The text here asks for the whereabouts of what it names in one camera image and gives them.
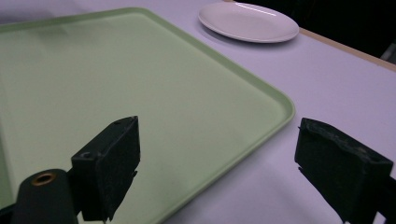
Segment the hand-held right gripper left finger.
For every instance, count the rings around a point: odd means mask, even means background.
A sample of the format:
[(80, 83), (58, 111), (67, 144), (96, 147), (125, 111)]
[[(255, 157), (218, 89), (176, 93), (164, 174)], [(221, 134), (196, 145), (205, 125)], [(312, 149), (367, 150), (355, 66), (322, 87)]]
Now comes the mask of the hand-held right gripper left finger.
[(70, 180), (86, 221), (111, 220), (137, 174), (138, 117), (111, 122), (72, 158)]

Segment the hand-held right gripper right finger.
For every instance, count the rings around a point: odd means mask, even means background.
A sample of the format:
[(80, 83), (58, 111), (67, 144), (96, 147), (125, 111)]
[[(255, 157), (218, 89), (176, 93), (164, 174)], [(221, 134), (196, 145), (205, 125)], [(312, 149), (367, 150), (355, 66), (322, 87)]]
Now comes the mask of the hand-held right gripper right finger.
[(333, 126), (303, 118), (294, 156), (300, 172), (341, 220), (396, 224), (396, 179), (393, 161)]

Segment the light green plastic tray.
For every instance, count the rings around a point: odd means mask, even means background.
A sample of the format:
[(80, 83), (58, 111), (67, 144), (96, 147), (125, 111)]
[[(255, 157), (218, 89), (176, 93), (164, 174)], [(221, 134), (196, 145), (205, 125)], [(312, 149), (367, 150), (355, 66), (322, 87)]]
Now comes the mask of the light green plastic tray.
[(143, 8), (0, 25), (0, 203), (137, 116), (141, 162), (113, 224), (157, 224), (294, 113), (281, 91)]

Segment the white oval plate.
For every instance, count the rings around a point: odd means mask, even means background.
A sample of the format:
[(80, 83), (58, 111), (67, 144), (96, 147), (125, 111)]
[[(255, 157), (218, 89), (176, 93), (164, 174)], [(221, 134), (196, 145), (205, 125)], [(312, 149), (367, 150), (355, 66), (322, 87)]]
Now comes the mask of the white oval plate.
[(217, 2), (204, 6), (198, 19), (209, 30), (252, 43), (280, 43), (300, 32), (290, 17), (267, 7), (236, 2)]

